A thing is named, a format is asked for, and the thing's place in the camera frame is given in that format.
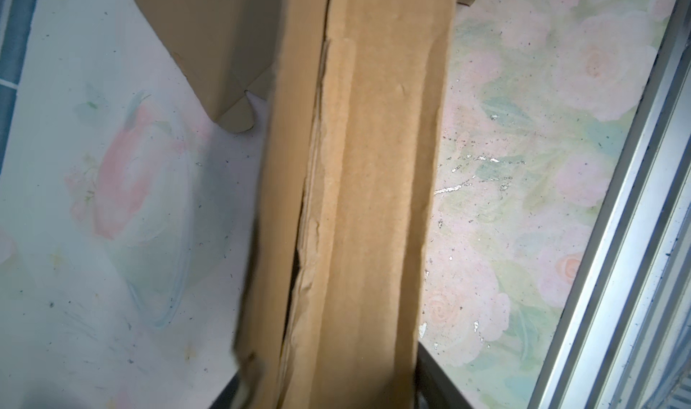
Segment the floral tablecloth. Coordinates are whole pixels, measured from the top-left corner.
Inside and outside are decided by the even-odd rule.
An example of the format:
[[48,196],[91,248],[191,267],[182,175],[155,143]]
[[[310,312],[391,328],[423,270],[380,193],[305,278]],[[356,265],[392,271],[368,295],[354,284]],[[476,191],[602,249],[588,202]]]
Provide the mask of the floral tablecloth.
[[674,2],[458,8],[419,334],[475,409],[527,406]]

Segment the cardboard box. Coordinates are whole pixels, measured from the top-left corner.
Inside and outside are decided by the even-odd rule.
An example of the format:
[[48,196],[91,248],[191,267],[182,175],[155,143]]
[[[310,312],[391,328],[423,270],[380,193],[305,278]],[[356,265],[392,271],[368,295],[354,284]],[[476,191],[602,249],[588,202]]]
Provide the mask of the cardboard box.
[[250,407],[412,407],[455,1],[136,0],[223,127],[275,77],[234,346]]

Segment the silver metal frame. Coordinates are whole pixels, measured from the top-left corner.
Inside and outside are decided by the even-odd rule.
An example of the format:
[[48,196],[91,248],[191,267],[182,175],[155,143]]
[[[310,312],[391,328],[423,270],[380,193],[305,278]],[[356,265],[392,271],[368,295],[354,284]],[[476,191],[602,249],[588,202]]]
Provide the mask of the silver metal frame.
[[670,191],[691,137],[690,5],[670,17],[529,409],[607,407],[627,369],[691,200]]

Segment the brown cardboard box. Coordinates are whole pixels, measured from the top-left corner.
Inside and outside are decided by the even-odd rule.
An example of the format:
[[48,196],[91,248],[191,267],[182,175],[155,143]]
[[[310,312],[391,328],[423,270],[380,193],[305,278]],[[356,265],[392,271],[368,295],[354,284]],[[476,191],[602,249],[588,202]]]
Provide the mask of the brown cardboard box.
[[411,408],[456,0],[280,1],[136,0],[230,130],[274,67],[235,343],[250,407]]

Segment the floral surface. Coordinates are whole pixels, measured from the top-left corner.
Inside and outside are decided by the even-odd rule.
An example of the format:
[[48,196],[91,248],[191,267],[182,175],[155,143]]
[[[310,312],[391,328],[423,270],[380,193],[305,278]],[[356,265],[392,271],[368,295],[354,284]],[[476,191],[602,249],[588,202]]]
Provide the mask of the floral surface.
[[476,0],[451,51],[420,337],[525,408],[675,0]]

